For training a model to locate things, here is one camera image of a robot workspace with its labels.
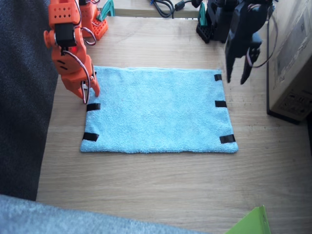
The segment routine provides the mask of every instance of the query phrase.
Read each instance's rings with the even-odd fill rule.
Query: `black tape strip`
[[[87,105],[87,111],[96,111],[101,109],[101,103],[92,103]]]
[[[216,74],[214,76],[214,79],[215,79],[215,81],[222,80],[222,75],[221,74]]]
[[[84,133],[82,139],[96,141],[98,139],[98,136],[99,134],[95,134],[95,133]]]
[[[225,101],[215,101],[216,107],[227,107]]]
[[[220,136],[221,144],[236,142],[234,135]]]

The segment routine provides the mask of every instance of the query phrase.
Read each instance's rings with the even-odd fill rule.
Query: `wooden table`
[[[95,65],[221,68],[224,45],[206,45],[196,20],[108,18],[88,47]],[[266,28],[259,63],[266,58]],[[266,67],[239,84],[223,79],[239,152],[226,154],[83,154],[85,106],[59,80],[39,182],[38,201],[221,234],[265,205],[274,234],[312,230],[312,158],[306,124],[266,114]]]
[[[172,0],[175,5],[180,0]],[[103,7],[106,1],[102,0],[98,6]],[[151,0],[115,0],[116,16],[127,17],[161,17],[154,5],[150,4]],[[158,4],[160,9],[169,12],[169,8],[163,4]],[[194,18],[198,17],[198,8],[194,8],[190,2],[185,4],[185,7],[174,13],[175,18]]]

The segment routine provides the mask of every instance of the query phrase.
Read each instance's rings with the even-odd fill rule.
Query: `cable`
[[[277,38],[278,38],[278,26],[277,26],[277,23],[276,23],[276,19],[274,17],[274,15],[271,15],[272,19],[273,19],[273,22],[274,22],[274,27],[275,27],[275,30],[276,30],[276,37],[275,37],[275,43],[274,43],[274,48],[273,48],[273,51],[272,53],[270,54],[270,56],[268,57],[267,60],[265,60],[265,62],[263,62],[262,64],[260,64],[259,66],[253,66],[253,64],[251,63],[251,59],[250,59],[250,56],[249,56],[249,49],[247,51],[247,61],[249,63],[250,66],[252,66],[253,68],[259,68],[259,67],[262,67],[264,64],[266,64],[270,59],[271,57],[273,56],[274,52],[275,52],[275,49],[276,49],[276,45],[277,45]]]
[[[85,97],[85,93],[84,93],[84,89],[83,89],[83,81],[81,82],[80,86],[81,86],[81,91],[82,91],[82,100],[83,100],[83,104],[88,104],[89,101],[89,96],[90,96],[90,87],[91,87],[91,82],[90,82],[90,77],[89,77],[89,73],[87,68],[84,66],[84,64],[80,61],[80,59],[72,54],[71,52],[64,50],[63,53],[66,53],[68,55],[70,55],[71,57],[73,57],[78,63],[79,65],[83,68],[84,72],[86,73],[86,76],[88,78],[88,93],[87,93],[87,99]]]
[[[161,10],[160,7],[158,6],[158,3],[166,5],[169,8],[169,13],[164,12],[163,10]],[[151,5],[152,4],[156,7],[156,10],[160,14],[160,16],[162,16],[163,18],[168,18],[170,16],[172,16],[172,18],[174,18],[174,12],[178,11],[178,10],[181,10],[181,9],[176,10],[176,8],[174,7],[173,3],[170,0],[151,0]]]
[[[76,6],[78,8],[78,11],[79,11],[79,15],[80,15],[80,18],[79,18],[79,23],[78,24],[75,24],[75,28],[79,27],[80,26],[80,23],[81,23],[81,11],[80,11],[80,8],[79,8],[79,4],[77,3],[77,0],[75,0],[75,3],[76,3]]]
[[[89,33],[89,34],[93,37],[94,42],[89,42],[89,41],[87,41],[86,39],[83,39],[88,45],[95,45],[95,44],[97,43],[97,39],[96,39],[96,37],[94,36],[94,34],[91,32],[91,30],[89,30],[89,29],[86,28],[86,27],[82,27],[81,30],[86,31],[87,33]]]

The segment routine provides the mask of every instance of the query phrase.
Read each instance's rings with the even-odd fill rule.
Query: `gray fabric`
[[[35,200],[57,72],[49,0],[0,0],[0,194]]]
[[[0,195],[1,234],[200,234],[104,214],[63,210]]]

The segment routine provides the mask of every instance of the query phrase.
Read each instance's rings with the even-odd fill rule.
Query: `cardboard box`
[[[278,40],[267,67],[269,115],[299,123],[312,111],[312,0],[287,0],[273,13]],[[268,56],[276,37],[268,24]]]

